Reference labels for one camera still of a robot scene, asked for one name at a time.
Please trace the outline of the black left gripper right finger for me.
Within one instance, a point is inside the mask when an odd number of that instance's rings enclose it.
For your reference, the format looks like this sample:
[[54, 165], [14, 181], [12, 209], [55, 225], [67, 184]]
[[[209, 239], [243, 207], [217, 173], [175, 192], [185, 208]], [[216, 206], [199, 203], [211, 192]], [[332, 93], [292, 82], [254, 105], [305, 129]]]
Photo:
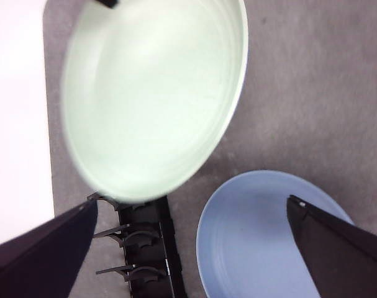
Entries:
[[289, 196], [286, 211], [321, 297], [377, 297], [377, 235], [297, 196]]

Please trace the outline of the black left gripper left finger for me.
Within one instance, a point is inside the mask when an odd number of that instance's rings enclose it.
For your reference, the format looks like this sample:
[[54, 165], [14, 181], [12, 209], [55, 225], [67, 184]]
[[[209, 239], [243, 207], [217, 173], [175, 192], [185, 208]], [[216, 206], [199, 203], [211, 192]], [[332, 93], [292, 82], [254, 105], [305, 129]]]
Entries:
[[0, 244], [0, 297], [68, 297], [98, 218], [94, 201]]

